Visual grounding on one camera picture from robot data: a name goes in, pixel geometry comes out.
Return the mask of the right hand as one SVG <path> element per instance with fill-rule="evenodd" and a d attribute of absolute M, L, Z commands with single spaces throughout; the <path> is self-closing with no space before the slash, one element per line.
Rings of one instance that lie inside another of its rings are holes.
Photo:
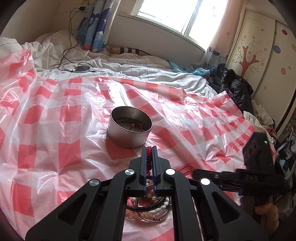
<path fill-rule="evenodd" d="M 273 234 L 279 227 L 278 208 L 271 202 L 267 202 L 261 206 L 255 206 L 255 213 L 266 217 L 264 229 L 268 234 Z"/>

